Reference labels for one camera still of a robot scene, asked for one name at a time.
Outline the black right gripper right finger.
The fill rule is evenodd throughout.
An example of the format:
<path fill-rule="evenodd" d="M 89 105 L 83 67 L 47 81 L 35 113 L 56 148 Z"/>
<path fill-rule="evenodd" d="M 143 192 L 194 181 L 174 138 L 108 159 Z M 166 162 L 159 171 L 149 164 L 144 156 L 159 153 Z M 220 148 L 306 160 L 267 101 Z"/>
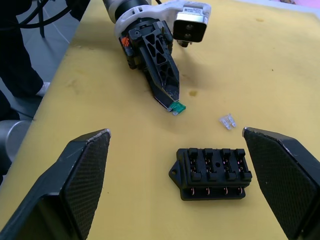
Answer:
<path fill-rule="evenodd" d="M 289 240 L 320 238 L 320 162 L 295 138 L 242 130 L 260 190 Z"/>

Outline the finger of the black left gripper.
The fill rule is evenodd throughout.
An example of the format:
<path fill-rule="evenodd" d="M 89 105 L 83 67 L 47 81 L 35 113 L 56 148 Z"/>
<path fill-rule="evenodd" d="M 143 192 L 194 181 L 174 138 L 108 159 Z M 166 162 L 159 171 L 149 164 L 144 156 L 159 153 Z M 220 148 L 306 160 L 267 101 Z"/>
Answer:
<path fill-rule="evenodd" d="M 154 96 L 154 98 L 163 106 L 166 108 L 166 110 L 173 110 L 171 105 L 174 103 L 174 100 L 172 97 L 165 91 L 165 89 L 162 86 L 162 79 L 159 76 L 153 76 L 150 73 L 145 73 L 145 77 L 147 79 L 147 82 L 150 86 L 151 92 Z M 176 93 L 177 90 L 177 79 L 176 76 L 173 75 L 167 75 L 165 74 L 165 78 L 168 84 L 173 85 L 173 93 Z"/>
<path fill-rule="evenodd" d="M 160 77 L 162 86 L 168 95 L 178 102 L 180 99 L 180 79 L 178 68 L 172 58 L 173 37 L 170 33 L 160 33 L 155 31 L 144 35 L 141 40 L 142 47 L 139 50 L 144 61 L 143 72 L 151 74 L 153 78 Z M 167 83 L 168 76 L 176 77 L 176 93 L 173 85 Z"/>

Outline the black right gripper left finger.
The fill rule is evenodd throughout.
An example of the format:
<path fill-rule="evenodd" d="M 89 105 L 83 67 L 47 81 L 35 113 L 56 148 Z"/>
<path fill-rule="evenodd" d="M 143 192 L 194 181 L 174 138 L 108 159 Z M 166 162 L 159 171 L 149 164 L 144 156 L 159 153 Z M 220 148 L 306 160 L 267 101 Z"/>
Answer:
<path fill-rule="evenodd" d="M 85 240 L 101 196 L 111 133 L 71 140 L 0 232 L 2 240 Z"/>

